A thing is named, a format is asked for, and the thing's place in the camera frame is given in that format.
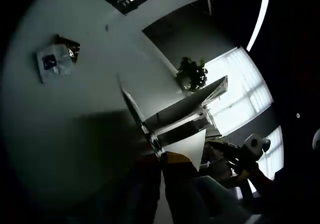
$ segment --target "window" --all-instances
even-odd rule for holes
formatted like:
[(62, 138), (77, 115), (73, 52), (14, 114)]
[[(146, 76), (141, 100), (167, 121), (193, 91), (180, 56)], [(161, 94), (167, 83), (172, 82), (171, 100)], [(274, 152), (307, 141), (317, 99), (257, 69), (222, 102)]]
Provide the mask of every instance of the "window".
[(228, 77), (227, 92), (207, 105), (223, 136), (258, 116), (273, 102), (264, 79), (242, 47), (207, 62), (205, 68), (207, 85)]
[[(262, 155), (258, 160), (259, 169), (263, 174), (273, 180), (275, 173), (284, 167), (284, 143), (282, 139), (281, 126), (278, 126), (268, 138), (271, 141), (270, 149)], [(256, 191), (256, 188), (249, 181), (252, 192)]]

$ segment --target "potted plant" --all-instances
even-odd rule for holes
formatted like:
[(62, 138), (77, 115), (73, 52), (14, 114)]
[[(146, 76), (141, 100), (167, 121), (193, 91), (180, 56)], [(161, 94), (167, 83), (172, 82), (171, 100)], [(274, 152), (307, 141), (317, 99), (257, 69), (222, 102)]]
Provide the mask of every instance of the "potted plant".
[(196, 92), (205, 86), (208, 70), (205, 69), (205, 60), (200, 60), (200, 65), (192, 61), (189, 57), (183, 57), (180, 62), (176, 80), (182, 90)]

